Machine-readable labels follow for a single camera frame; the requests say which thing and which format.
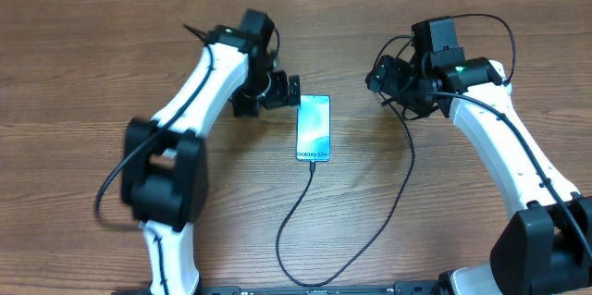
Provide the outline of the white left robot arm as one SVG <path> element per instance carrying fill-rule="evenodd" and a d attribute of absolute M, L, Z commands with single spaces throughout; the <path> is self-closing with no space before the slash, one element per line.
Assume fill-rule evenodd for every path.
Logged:
<path fill-rule="evenodd" d="M 173 99 L 149 120 L 126 127 L 121 199 L 146 241 L 152 268 L 147 294 L 197 294 L 193 225 L 208 192 L 206 138 L 225 104 L 235 117 L 258 117 L 300 103 L 300 79 L 275 68 L 267 49 L 277 34 L 273 20 L 249 9 L 240 25 L 192 29 L 203 54 Z"/>

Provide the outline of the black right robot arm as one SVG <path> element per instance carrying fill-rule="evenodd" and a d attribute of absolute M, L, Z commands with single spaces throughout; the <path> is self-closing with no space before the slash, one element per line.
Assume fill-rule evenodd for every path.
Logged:
<path fill-rule="evenodd" d="M 538 147 L 512 104 L 512 71 L 467 58 L 451 16 L 415 23 L 410 59 L 379 53 L 366 76 L 400 121 L 441 113 L 474 146 L 509 217 L 487 261 L 398 294 L 559 294 L 591 285 L 591 201 Z"/>

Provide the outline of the Galaxy smartphone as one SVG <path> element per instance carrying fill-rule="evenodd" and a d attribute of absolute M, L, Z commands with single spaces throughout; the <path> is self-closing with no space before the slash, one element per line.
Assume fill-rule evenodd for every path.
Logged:
<path fill-rule="evenodd" d="M 330 97 L 302 95 L 297 113 L 296 159 L 301 162 L 330 160 Z"/>

